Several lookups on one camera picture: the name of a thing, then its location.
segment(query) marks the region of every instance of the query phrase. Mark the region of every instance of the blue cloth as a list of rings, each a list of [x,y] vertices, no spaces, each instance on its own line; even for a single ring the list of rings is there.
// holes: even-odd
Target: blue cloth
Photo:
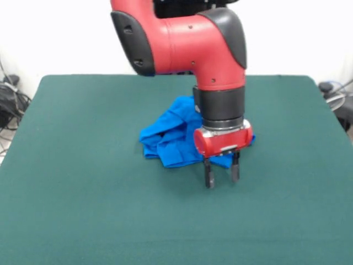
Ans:
[[[160,158],[168,168],[202,162],[194,144],[194,131],[201,125],[194,97],[178,97],[154,124],[141,131],[145,158]],[[232,155],[211,157],[210,162],[230,168]]]

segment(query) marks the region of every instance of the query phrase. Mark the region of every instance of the red robot arm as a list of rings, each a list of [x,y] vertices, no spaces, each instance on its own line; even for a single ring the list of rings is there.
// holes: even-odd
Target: red robot arm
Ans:
[[[152,0],[111,0],[111,6],[122,47],[139,75],[195,74],[195,104],[203,127],[194,138],[205,166],[211,156],[235,152],[238,157],[252,138],[251,126],[244,120],[247,57],[238,17],[228,8],[216,8],[158,19]],[[208,187],[212,178],[208,174]]]

